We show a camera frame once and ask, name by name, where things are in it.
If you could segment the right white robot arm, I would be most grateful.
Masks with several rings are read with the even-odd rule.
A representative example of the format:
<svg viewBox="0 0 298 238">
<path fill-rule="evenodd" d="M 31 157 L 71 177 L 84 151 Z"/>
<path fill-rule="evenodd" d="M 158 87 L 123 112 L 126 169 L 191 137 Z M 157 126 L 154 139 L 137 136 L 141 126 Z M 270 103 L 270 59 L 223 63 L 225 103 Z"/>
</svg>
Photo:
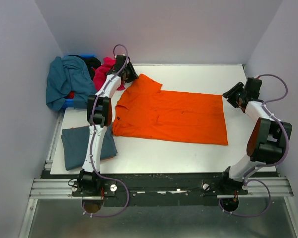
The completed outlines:
<svg viewBox="0 0 298 238">
<path fill-rule="evenodd" d="M 260 76 L 251 77 L 223 93 L 232 106 L 240 108 L 255 123 L 246 155 L 221 174 L 218 188 L 224 194 L 242 189 L 251 175 L 280 164 L 288 153 L 292 125 L 274 116 L 267 108 L 268 102 L 259 98 L 261 86 Z"/>
</svg>

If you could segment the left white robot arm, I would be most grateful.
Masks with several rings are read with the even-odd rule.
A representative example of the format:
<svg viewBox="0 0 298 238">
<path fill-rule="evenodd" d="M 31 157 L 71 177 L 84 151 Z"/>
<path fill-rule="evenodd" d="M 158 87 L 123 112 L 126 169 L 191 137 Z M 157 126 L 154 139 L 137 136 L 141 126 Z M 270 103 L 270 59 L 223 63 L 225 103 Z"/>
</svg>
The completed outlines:
<svg viewBox="0 0 298 238">
<path fill-rule="evenodd" d="M 105 178 L 100 175 L 100 156 L 107 127 L 112 123 L 111 98 L 122 83 L 137 79 L 130 58 L 116 55 L 116 62 L 109 70 L 100 90 L 90 95 L 87 102 L 87 119 L 89 122 L 89 141 L 85 162 L 77 178 L 77 190 L 90 196 L 102 192 Z"/>
</svg>

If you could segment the orange t shirt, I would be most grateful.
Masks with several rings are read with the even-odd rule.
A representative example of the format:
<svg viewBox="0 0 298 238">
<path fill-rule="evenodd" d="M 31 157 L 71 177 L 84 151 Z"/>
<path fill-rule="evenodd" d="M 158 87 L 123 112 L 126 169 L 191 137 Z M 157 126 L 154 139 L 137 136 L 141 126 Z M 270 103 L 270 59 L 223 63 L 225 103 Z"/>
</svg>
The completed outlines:
<svg viewBox="0 0 298 238">
<path fill-rule="evenodd" d="M 141 74 L 115 107 L 115 136 L 227 146 L 222 97 L 167 91 Z"/>
</svg>

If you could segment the grey blue t shirt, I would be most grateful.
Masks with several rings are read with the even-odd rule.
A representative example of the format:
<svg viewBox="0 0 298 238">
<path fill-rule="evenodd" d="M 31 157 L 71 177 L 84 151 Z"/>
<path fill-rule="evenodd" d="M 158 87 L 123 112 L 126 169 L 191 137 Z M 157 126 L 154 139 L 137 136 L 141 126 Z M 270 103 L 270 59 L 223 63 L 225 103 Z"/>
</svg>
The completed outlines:
<svg viewBox="0 0 298 238">
<path fill-rule="evenodd" d="M 100 160 L 117 155 L 112 125 L 107 127 L 104 135 Z M 61 140 L 63 143 L 65 169 L 67 171 L 82 167 L 87 155 L 89 142 L 89 126 L 63 129 Z"/>
</svg>

